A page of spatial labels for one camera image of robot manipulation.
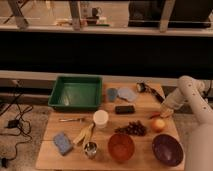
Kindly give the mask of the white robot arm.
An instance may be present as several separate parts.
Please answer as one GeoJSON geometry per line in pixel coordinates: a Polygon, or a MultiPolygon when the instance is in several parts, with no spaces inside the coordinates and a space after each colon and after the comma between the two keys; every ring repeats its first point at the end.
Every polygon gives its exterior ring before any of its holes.
{"type": "Polygon", "coordinates": [[[187,101],[198,122],[188,138],[184,171],[213,171],[213,109],[201,95],[204,89],[202,81],[181,76],[161,104],[161,116],[168,117],[187,101]]]}

